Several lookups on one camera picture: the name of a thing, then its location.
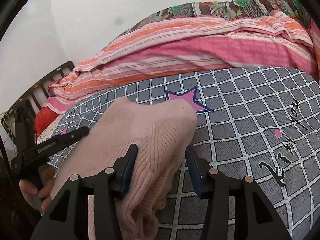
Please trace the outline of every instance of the human hand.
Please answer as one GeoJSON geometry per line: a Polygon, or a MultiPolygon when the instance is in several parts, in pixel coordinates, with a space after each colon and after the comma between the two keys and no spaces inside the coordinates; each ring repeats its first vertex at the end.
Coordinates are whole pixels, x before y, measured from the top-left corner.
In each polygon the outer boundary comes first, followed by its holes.
{"type": "Polygon", "coordinates": [[[22,179],[19,182],[19,187],[22,192],[22,195],[24,199],[27,201],[27,203],[32,206],[34,209],[38,209],[36,202],[34,200],[34,196],[37,196],[39,198],[46,198],[42,204],[41,204],[41,210],[45,211],[51,204],[51,197],[50,192],[53,188],[55,178],[53,177],[55,175],[55,168],[53,166],[49,166],[46,170],[42,172],[40,177],[47,181],[45,186],[38,191],[35,185],[33,185],[30,181],[26,179],[22,179]]]}

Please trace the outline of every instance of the red fuzzy object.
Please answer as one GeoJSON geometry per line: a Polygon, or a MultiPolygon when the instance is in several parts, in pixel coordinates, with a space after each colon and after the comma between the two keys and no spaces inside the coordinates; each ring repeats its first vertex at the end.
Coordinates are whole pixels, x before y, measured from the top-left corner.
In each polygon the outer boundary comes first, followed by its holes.
{"type": "Polygon", "coordinates": [[[41,108],[35,118],[35,129],[39,136],[59,115],[48,107],[41,108]]]}

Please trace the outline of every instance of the pink ribbed sweater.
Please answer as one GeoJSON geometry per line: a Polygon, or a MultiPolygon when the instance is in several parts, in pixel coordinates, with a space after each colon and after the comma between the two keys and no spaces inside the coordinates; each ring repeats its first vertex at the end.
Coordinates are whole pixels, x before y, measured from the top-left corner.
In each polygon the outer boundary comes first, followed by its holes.
{"type": "MultiPolygon", "coordinates": [[[[112,167],[134,143],[139,151],[130,190],[117,202],[117,214],[124,240],[154,239],[159,224],[155,212],[165,206],[165,195],[192,140],[196,121],[194,110],[183,99],[147,106],[117,98],[63,163],[51,197],[74,173],[87,177],[112,167]]],[[[88,203],[88,226],[89,239],[93,240],[92,197],[88,203]]]]}

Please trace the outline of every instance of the wall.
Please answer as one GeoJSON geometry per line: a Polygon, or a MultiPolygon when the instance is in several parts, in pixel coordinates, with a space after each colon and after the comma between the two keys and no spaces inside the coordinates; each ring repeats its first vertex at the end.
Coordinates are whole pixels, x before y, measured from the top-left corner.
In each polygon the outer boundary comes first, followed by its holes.
{"type": "Polygon", "coordinates": [[[148,15],[193,1],[209,0],[30,0],[0,42],[0,113],[64,62],[92,57],[148,15]]]}

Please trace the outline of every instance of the gray plaid fabric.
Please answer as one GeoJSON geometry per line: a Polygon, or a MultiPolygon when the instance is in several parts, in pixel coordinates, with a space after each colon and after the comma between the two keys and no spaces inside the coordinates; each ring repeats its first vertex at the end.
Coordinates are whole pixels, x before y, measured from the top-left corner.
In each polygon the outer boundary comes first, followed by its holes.
{"type": "MultiPolygon", "coordinates": [[[[92,128],[115,98],[156,104],[166,100],[164,90],[179,94],[196,85],[196,100],[212,109],[198,114],[192,144],[199,156],[227,176],[252,176],[292,239],[303,239],[320,215],[320,88],[306,73],[272,67],[233,68],[137,82],[78,102],[53,135],[66,125],[68,131],[83,125],[92,128]],[[277,129],[280,138],[275,135],[277,129]],[[278,182],[272,175],[276,168],[279,176],[284,173],[278,182]]],[[[51,165],[59,168],[74,145],[54,155],[51,165]]],[[[193,192],[184,162],[166,207],[156,214],[160,222],[156,239],[200,239],[206,208],[207,200],[193,192]]],[[[230,198],[228,239],[233,239],[234,217],[234,199],[230,198]]]]}

